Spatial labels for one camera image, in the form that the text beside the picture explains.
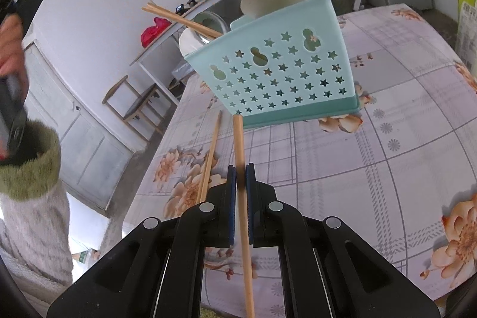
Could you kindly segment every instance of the tablecloth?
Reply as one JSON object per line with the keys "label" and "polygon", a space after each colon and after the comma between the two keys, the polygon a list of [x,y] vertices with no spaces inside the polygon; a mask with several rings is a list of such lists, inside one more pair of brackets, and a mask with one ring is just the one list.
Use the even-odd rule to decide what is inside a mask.
{"label": "tablecloth", "polygon": [[[477,83],[404,4],[339,17],[362,109],[246,131],[247,162],[277,197],[316,219],[342,218],[432,299],[476,270]],[[126,216],[179,216],[195,203],[223,105],[196,76]],[[224,112],[212,185],[234,163]],[[239,239],[209,250],[202,303],[245,316]],[[252,250],[257,317],[284,316],[276,248]]]}

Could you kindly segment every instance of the sleeve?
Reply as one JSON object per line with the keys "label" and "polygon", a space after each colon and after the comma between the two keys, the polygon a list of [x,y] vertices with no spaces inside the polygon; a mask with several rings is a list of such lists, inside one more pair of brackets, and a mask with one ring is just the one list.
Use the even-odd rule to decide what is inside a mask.
{"label": "sleeve", "polygon": [[0,165],[0,247],[32,271],[69,286],[70,208],[59,180],[60,160],[55,131],[28,122],[15,159]]}

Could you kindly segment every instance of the floral tablecloth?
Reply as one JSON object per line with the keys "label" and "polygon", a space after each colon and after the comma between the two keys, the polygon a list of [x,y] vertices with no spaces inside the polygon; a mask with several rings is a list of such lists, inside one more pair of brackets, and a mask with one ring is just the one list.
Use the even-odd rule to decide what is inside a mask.
{"label": "floral tablecloth", "polygon": [[[476,271],[477,83],[406,5],[344,15],[340,26],[362,109],[245,133],[257,179],[316,219],[342,218],[432,299]],[[195,203],[220,101],[193,77],[133,204],[125,230]],[[234,163],[224,112],[211,185]],[[208,250],[202,302],[245,316],[239,239]],[[252,250],[257,317],[284,316],[278,253]]]}

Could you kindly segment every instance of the light blue basket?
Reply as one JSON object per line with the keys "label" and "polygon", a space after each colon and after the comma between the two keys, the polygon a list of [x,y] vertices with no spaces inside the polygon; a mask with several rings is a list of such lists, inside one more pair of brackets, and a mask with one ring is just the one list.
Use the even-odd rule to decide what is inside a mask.
{"label": "light blue basket", "polygon": [[232,31],[187,60],[244,127],[344,115],[359,109],[331,0],[306,0]]}

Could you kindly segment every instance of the red plastic bag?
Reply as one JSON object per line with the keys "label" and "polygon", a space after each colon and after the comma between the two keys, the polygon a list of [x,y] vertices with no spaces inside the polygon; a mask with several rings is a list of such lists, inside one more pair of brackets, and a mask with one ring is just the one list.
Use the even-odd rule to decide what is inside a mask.
{"label": "red plastic bag", "polygon": [[167,19],[159,18],[158,16],[154,18],[154,22],[156,23],[156,26],[148,27],[145,29],[144,33],[141,34],[141,43],[144,48],[148,47],[151,42],[171,24]]}

